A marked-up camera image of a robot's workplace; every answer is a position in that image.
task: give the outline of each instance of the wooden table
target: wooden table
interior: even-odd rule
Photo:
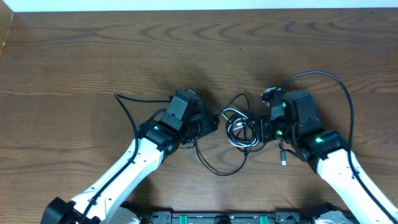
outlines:
[[[355,106],[354,151],[398,205],[398,9],[18,13],[0,59],[0,223],[38,223],[127,149],[131,125],[113,92],[167,99],[198,93],[215,112],[238,93],[260,94],[306,70],[341,78]],[[327,77],[304,77],[325,126],[348,135],[349,111]],[[138,124],[165,104],[126,103]],[[200,141],[229,171],[243,155],[220,130]],[[178,150],[129,197],[144,208],[195,211],[346,208],[306,163],[280,164],[276,142],[241,172],[217,177]]]

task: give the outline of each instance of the green light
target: green light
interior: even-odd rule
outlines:
[[[322,138],[320,138],[320,137],[317,137],[317,138],[315,139],[315,141],[316,141],[317,143],[323,142]]]

